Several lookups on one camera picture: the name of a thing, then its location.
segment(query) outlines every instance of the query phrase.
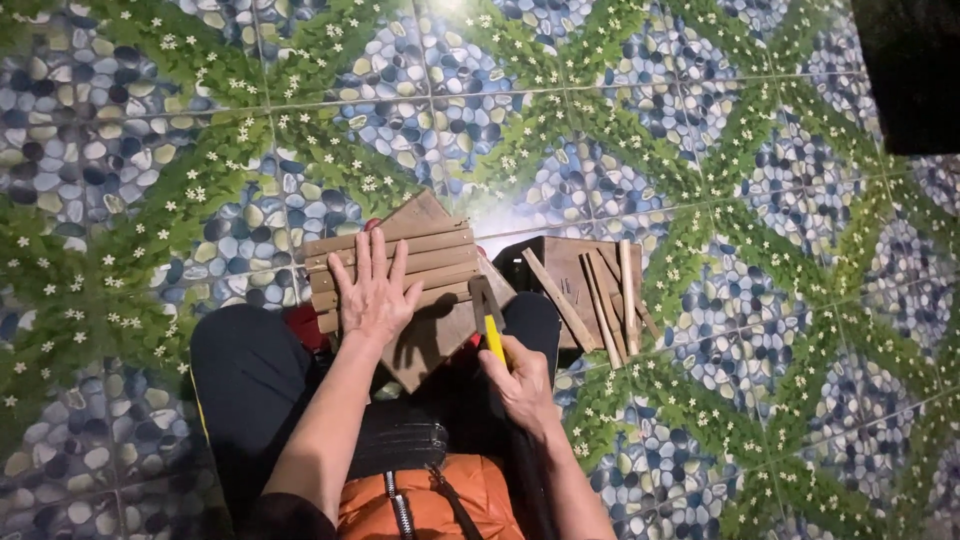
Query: left hand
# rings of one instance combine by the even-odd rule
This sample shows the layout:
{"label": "left hand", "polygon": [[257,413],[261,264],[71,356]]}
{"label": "left hand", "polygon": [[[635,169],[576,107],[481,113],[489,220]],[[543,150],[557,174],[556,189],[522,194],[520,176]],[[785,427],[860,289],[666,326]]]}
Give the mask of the left hand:
{"label": "left hand", "polygon": [[387,250],[379,228],[356,236],[356,282],[350,279],[336,254],[327,265],[340,289],[340,318],[343,337],[357,332],[381,349],[393,341],[413,317],[423,282],[403,292],[407,268],[407,242],[396,244],[394,263],[387,271]]}

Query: zipper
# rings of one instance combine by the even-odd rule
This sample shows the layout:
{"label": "zipper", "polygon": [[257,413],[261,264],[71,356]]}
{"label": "zipper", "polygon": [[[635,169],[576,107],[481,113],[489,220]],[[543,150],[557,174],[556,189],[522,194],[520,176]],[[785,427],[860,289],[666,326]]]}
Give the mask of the zipper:
{"label": "zipper", "polygon": [[387,471],[383,474],[384,484],[387,489],[387,497],[394,506],[396,515],[396,526],[400,529],[400,540],[414,540],[414,523],[410,515],[410,508],[407,506],[407,500],[402,494],[396,491],[396,479],[393,471]]}

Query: wooden stick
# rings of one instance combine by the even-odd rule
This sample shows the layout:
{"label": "wooden stick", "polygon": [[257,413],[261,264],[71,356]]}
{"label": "wooden stick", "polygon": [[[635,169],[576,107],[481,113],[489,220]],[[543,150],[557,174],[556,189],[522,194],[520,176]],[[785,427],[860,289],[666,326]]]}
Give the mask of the wooden stick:
{"label": "wooden stick", "polygon": [[[454,283],[453,285],[423,291],[423,294],[420,295],[420,299],[417,301],[417,309],[433,306],[441,299],[444,300],[444,306],[453,306],[454,304],[466,302],[470,299],[467,282]],[[320,325],[320,331],[323,333],[337,331],[340,329],[340,313],[338,311],[328,311],[327,313],[318,315],[317,324]]]}
{"label": "wooden stick", "polygon": [[[480,273],[480,263],[474,259],[472,262],[464,262],[445,266],[444,268],[434,268],[425,272],[407,274],[403,277],[404,288],[413,283],[423,281],[423,290],[435,289],[447,285],[453,285],[459,282],[468,282],[470,278]],[[336,290],[314,293],[310,297],[313,308],[317,312],[329,311],[340,307],[340,294]]]}
{"label": "wooden stick", "polygon": [[[603,259],[607,263],[607,267],[610,268],[611,273],[613,273],[616,278],[619,278],[620,265],[616,262],[616,257],[614,257],[612,254],[608,254],[607,250],[600,250],[600,255],[603,256]],[[657,328],[657,324],[654,323],[654,318],[650,315],[650,311],[647,311],[646,304],[644,304],[639,298],[636,298],[635,309],[643,319],[643,323],[648,329],[650,329],[650,333],[653,334],[654,337],[660,337],[660,330]]]}
{"label": "wooden stick", "polygon": [[[387,258],[392,258],[394,256],[394,251],[396,250],[396,245],[398,242],[399,240],[387,242]],[[448,231],[446,233],[408,238],[407,248],[409,251],[407,253],[417,254],[428,251],[438,251],[445,248],[464,246],[472,243],[473,231],[471,231],[469,228],[463,228],[456,231]],[[344,265],[356,263],[356,253],[352,249],[342,250],[336,252],[336,254]],[[330,254],[327,253],[307,259],[306,263],[304,264],[307,272],[323,272],[323,270],[328,270],[328,267],[326,266],[326,258],[329,257],[329,255]]]}
{"label": "wooden stick", "polygon": [[564,318],[566,327],[570,329],[570,333],[573,334],[574,339],[576,339],[584,349],[584,353],[589,353],[596,349],[596,344],[593,342],[593,337],[587,330],[587,325],[580,319],[577,315],[577,310],[570,305],[570,302],[566,300],[564,294],[557,288],[557,285],[553,283],[550,274],[547,273],[546,268],[543,268],[543,265],[537,260],[534,252],[530,248],[523,250],[523,258],[526,259],[527,266],[529,266],[530,270],[537,276],[537,281],[540,282],[540,286],[543,287],[547,296],[553,301],[553,305],[557,307],[557,311],[559,311],[560,315]]}
{"label": "wooden stick", "polygon": [[597,323],[600,326],[600,335],[603,337],[604,348],[607,349],[607,357],[610,358],[610,367],[619,369],[623,367],[620,355],[616,352],[616,344],[613,342],[613,335],[610,332],[610,326],[607,324],[607,317],[603,314],[603,304],[600,299],[600,292],[597,288],[596,275],[590,265],[588,254],[580,255],[580,262],[584,265],[584,274],[587,277],[587,287],[590,289],[590,298],[593,299],[593,312],[596,313]]}
{"label": "wooden stick", "polygon": [[600,305],[603,307],[603,315],[607,318],[607,325],[610,327],[610,333],[613,335],[613,343],[616,344],[616,352],[620,355],[620,362],[626,363],[627,346],[623,342],[623,331],[616,320],[616,312],[613,311],[613,302],[610,300],[610,287],[607,277],[600,271],[603,269],[603,259],[596,250],[587,252],[590,258],[590,269],[593,270],[593,277],[596,279],[597,292],[600,293]]}
{"label": "wooden stick", "polygon": [[[383,229],[383,239],[387,242],[396,242],[401,238],[409,240],[410,238],[417,238],[419,236],[430,236],[469,228],[469,222],[463,217],[437,217],[425,222],[422,228],[413,230],[406,227]],[[335,251],[348,250],[352,248],[355,243],[356,234],[334,236],[332,238],[314,240],[313,242],[303,244],[303,253],[305,257],[315,257]]]}
{"label": "wooden stick", "polygon": [[[413,255],[407,257],[407,274],[413,274],[417,272],[424,272],[426,270],[433,270],[435,268],[443,268],[445,266],[452,266],[454,264],[461,264],[463,262],[478,261],[477,258],[477,249],[474,244],[464,244],[462,246],[454,246],[452,248],[446,248],[442,250],[434,251],[425,251],[421,253],[414,253]],[[350,274],[350,278],[356,280],[356,265],[351,264],[344,267],[347,270],[347,273]],[[317,292],[326,292],[334,289],[333,276],[330,275],[329,270],[324,270],[323,272],[314,272],[310,276],[310,290]]]}
{"label": "wooden stick", "polygon": [[636,311],[634,311],[634,266],[630,257],[630,240],[620,240],[620,289],[623,291],[624,324],[627,333],[627,353],[630,356],[640,354],[636,329]]}

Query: black pants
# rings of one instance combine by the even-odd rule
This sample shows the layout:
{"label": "black pants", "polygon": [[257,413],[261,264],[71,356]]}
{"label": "black pants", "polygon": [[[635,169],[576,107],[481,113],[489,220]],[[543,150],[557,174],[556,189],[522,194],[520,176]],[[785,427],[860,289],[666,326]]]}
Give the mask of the black pants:
{"label": "black pants", "polygon": [[[506,333],[544,353],[550,383],[557,365],[560,319],[541,295],[521,292],[504,309]],[[217,309],[190,340],[197,398],[204,413],[227,508],[247,515],[280,451],[325,374],[279,315],[249,305]],[[449,451],[510,459],[509,423],[486,375],[470,365],[444,366],[414,396],[449,433]],[[368,406],[364,422],[370,414]]]}

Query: red object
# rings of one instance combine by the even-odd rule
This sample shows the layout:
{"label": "red object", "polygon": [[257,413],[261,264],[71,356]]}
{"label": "red object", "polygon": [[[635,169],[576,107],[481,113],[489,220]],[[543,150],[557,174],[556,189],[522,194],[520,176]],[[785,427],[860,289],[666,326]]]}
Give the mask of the red object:
{"label": "red object", "polygon": [[317,312],[313,306],[304,304],[283,313],[283,322],[294,331],[303,346],[311,351],[321,351],[330,348],[330,339],[320,332],[317,325]]}

